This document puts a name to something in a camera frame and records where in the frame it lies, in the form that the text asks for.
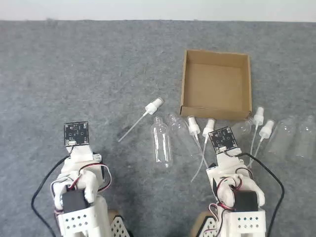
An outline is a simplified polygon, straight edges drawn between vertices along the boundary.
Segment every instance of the gray carpet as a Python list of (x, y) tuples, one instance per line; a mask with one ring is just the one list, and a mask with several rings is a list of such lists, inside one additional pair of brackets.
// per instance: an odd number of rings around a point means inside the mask
[[(190, 184), (198, 161), (176, 152), (169, 172), (153, 170), (150, 116), (121, 144), (118, 134), (158, 96), (165, 100), (160, 114), (179, 110), (187, 48), (249, 54), (253, 107), (265, 106), (267, 118), (315, 115), (315, 39), (315, 23), (0, 22), (0, 236), (49, 236), (30, 200), (66, 154), (63, 123), (78, 120), (89, 121), (91, 146), (114, 176), (104, 193), (109, 207), (119, 210), (134, 235), (187, 236), (214, 201), (204, 172)], [(198, 123), (203, 128), (205, 120)], [(250, 140), (241, 142), (244, 150)], [(315, 157), (297, 163), (261, 152), (260, 158), (286, 187), (272, 236), (313, 236)], [(269, 222), (280, 189), (257, 165), (254, 173)], [(57, 232), (48, 186), (36, 206)]]

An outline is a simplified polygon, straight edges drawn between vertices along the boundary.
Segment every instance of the empty plastic bottle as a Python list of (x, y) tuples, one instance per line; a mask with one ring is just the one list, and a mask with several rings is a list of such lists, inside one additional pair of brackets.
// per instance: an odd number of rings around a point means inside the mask
[(296, 132), (296, 123), (295, 116), (289, 116), (278, 122), (266, 148), (268, 157), (282, 159), (286, 156)]
[(232, 126), (232, 132), (236, 140), (240, 139), (243, 136), (249, 135), (251, 132), (252, 125), (253, 125), (253, 122), (252, 122), (252, 119), (250, 118), (245, 121), (235, 123)]
[(311, 159), (316, 140), (316, 124), (314, 116), (309, 115), (299, 126), (295, 140), (294, 154), (296, 158)]
[(178, 150), (185, 151), (185, 153), (190, 156), (196, 156), (199, 154), (199, 149), (193, 139), (193, 136), (189, 133), (189, 128), (185, 120), (174, 113), (167, 114), (165, 119), (171, 135), (175, 138), (175, 142), (178, 144)]
[(154, 118), (151, 127), (154, 142), (154, 157), (158, 166), (168, 168), (171, 166), (171, 147), (168, 126), (163, 123), (161, 117)]

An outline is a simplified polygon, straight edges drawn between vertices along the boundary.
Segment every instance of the red wire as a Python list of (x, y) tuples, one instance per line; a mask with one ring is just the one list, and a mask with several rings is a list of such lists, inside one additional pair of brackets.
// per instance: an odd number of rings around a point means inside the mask
[[(103, 167), (107, 167), (107, 166), (106, 166), (105, 164), (103, 164), (103, 163), (91, 163), (91, 164), (86, 164), (86, 165), (84, 165), (83, 167), (81, 167), (81, 168), (79, 169), (78, 173), (80, 173), (81, 170), (83, 170), (83, 169), (85, 169), (85, 168), (87, 168), (87, 167), (91, 167), (91, 166), (95, 166), (95, 165), (100, 165), (100, 166), (103, 166)], [(106, 186), (104, 186), (104, 187), (98, 189), (98, 192), (101, 192), (101, 191), (103, 191), (103, 190), (106, 190), (106, 189), (111, 185), (111, 183), (112, 183), (112, 175), (111, 175), (111, 173), (110, 173), (109, 170), (108, 170), (108, 173), (109, 173), (109, 176), (110, 176), (110, 180), (109, 180), (108, 184), (107, 184)], [(73, 188), (74, 188), (74, 186), (75, 186), (76, 183), (78, 182), (79, 178), (80, 178), (80, 176), (78, 176), (78, 178), (75, 179), (75, 181), (74, 181), (74, 182), (72, 183), (72, 185), (69, 187), (70, 189), (73, 189)]]

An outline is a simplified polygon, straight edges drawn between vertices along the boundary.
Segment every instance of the white wall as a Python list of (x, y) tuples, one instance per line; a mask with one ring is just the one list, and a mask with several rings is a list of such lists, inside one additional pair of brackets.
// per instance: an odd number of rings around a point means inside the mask
[(0, 0), (1, 20), (313, 21), (316, 0)]

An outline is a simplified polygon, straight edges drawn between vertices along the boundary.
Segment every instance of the cardboard box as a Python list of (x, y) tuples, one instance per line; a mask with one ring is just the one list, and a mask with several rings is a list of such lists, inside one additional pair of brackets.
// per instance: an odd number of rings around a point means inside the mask
[(250, 113), (248, 55), (186, 50), (180, 115), (241, 120)]

